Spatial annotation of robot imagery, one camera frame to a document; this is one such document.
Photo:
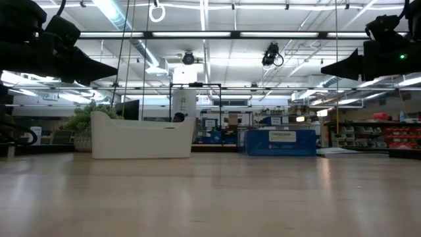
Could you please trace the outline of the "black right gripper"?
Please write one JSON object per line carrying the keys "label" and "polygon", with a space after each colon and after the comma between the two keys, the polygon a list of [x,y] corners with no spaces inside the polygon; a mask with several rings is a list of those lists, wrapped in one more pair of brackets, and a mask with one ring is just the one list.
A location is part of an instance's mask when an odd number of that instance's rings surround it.
{"label": "black right gripper", "polygon": [[321,73],[351,80],[358,80],[362,74],[362,79],[369,81],[382,76],[420,72],[419,41],[386,48],[376,41],[366,41],[363,48],[363,58],[355,49],[346,59],[323,66]]}

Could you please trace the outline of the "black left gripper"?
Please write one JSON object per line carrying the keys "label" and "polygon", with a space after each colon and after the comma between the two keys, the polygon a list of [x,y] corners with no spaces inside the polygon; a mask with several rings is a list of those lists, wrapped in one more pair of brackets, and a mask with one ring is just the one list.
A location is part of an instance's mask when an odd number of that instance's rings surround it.
{"label": "black left gripper", "polygon": [[43,32],[28,39],[1,34],[1,69],[77,81],[83,86],[116,76],[117,68],[91,59],[75,46],[79,37],[79,32]]}

